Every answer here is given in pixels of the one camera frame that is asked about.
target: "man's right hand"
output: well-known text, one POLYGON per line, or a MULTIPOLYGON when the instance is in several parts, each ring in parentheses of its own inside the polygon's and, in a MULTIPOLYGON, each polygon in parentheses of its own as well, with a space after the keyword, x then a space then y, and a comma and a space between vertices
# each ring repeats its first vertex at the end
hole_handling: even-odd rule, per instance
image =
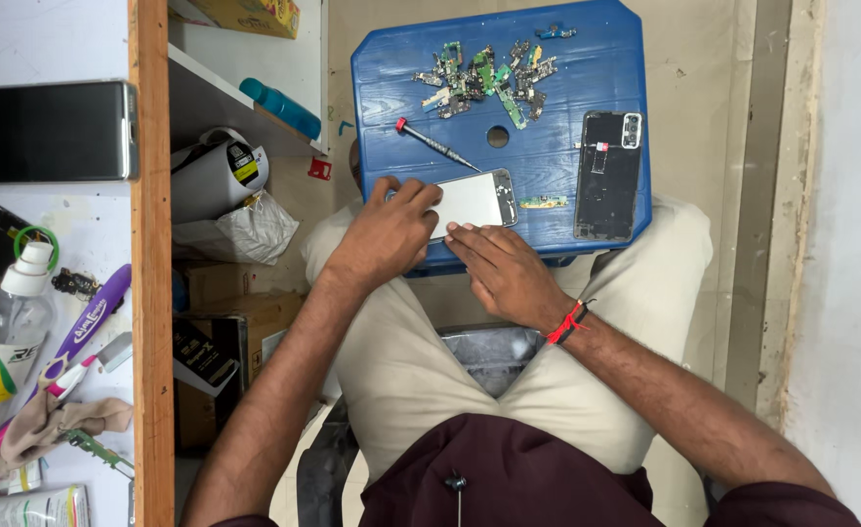
POLYGON ((533 327, 546 335, 557 329, 577 301, 554 281, 541 258, 505 227, 454 222, 447 246, 470 275, 470 289, 490 315, 533 327))
POLYGON ((375 181, 369 201, 327 260, 323 273, 369 294, 427 257, 437 213, 428 210, 444 192, 437 185, 393 175, 375 181), (386 202, 390 190, 396 194, 386 202))

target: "person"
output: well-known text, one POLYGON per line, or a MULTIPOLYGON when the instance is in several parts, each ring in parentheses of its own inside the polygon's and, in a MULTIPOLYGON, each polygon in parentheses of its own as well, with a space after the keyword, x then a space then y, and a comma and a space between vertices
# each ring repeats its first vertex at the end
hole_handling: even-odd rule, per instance
POLYGON ((641 467, 656 433, 729 489, 711 527, 859 524, 798 449, 675 364, 712 255, 700 210, 656 196, 645 232, 595 259, 579 297, 589 303, 511 229, 448 224, 486 312, 563 338, 494 400, 401 277, 426 254, 441 195, 383 177, 357 214, 316 227, 302 247, 309 296, 207 457, 181 525, 273 525, 274 488, 334 357, 369 467, 363 527, 660 525, 641 467))

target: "blue plastic stool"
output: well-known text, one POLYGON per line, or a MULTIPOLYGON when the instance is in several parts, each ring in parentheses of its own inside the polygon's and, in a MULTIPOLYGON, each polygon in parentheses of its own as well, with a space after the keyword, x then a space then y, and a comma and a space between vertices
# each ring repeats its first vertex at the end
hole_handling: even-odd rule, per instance
MULTIPOLYGON (((399 117, 456 150, 480 169, 506 168, 512 175, 516 199, 543 195, 567 196, 570 205, 552 209, 518 209, 512 227, 546 260, 569 264, 573 256, 630 242, 578 240, 574 237, 577 162, 583 115, 589 110, 647 113, 641 20, 615 0, 594 0, 538 7, 476 17, 379 29, 369 33, 352 57, 355 124, 359 139, 363 197, 369 198, 375 179, 394 174, 401 181, 415 177, 428 183, 471 174, 423 142, 395 131, 399 117), (569 39, 539 39, 534 30, 561 22, 577 28, 569 39), (543 48, 542 58, 557 56, 557 73, 535 86, 548 95, 541 117, 518 130, 497 96, 472 101, 469 112, 440 119, 425 114, 420 102, 434 86, 412 81, 412 73, 430 71, 432 53, 447 42, 459 41, 465 68, 487 44, 495 50, 496 66, 510 62, 515 41, 530 39, 543 48), (508 144, 489 145, 493 126, 508 130, 508 144)), ((527 105, 522 104, 527 115, 527 105)), ((649 134, 645 134, 635 200, 633 239, 652 220, 649 134)), ((443 243, 431 244, 424 264, 414 276, 461 272, 460 260, 443 243)))

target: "man's right arm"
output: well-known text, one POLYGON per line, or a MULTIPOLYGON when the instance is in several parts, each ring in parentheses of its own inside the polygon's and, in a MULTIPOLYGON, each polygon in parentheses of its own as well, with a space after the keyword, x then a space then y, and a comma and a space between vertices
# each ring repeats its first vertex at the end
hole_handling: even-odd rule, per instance
MULTIPOLYGON (((467 265, 490 314, 553 331, 576 301, 518 234, 448 225, 446 242, 467 265)), ((719 390, 588 314, 564 348, 642 416, 692 465, 729 487, 778 481, 834 492, 795 446, 719 390)))

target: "stool hole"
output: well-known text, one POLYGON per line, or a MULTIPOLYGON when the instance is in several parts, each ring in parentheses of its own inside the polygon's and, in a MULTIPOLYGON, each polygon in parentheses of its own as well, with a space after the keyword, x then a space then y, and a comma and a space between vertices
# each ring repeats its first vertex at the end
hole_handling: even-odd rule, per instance
POLYGON ((502 148, 508 144, 508 130, 505 126, 493 126, 486 132, 486 141, 493 148, 502 148))

